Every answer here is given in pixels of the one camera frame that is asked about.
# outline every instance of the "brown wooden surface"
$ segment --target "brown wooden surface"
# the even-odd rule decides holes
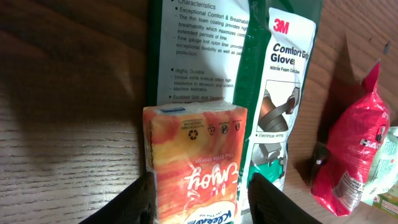
[[[0,1],[0,223],[77,223],[139,177],[148,2]],[[352,98],[340,80],[363,77],[378,58],[397,124],[397,11],[393,0],[324,2],[284,189],[323,223],[398,222],[363,204],[334,217],[303,169],[324,138],[319,125]]]

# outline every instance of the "wooden table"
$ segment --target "wooden table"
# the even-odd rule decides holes
[[[148,2],[0,1],[0,223],[77,223],[139,177]],[[299,174],[318,127],[349,101],[340,80],[378,58],[397,124],[397,11],[393,0],[324,2],[284,189],[323,223],[397,223],[363,204],[336,218]]]

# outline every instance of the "red packet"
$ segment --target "red packet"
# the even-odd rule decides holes
[[[312,185],[315,200],[337,216],[349,215],[361,201],[374,155],[389,129],[389,108],[377,92],[379,73],[377,62],[362,82],[366,95],[330,129],[330,156]]]

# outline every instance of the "orange packet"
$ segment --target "orange packet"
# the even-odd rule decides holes
[[[147,170],[156,178],[159,223],[229,223],[247,109],[224,101],[144,108]]]

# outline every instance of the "pink plastic package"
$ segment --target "pink plastic package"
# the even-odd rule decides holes
[[[380,62],[363,80],[366,95],[330,129],[330,156],[312,185],[315,200],[336,216],[349,215],[361,201],[369,170],[389,129],[389,108],[377,93]]]

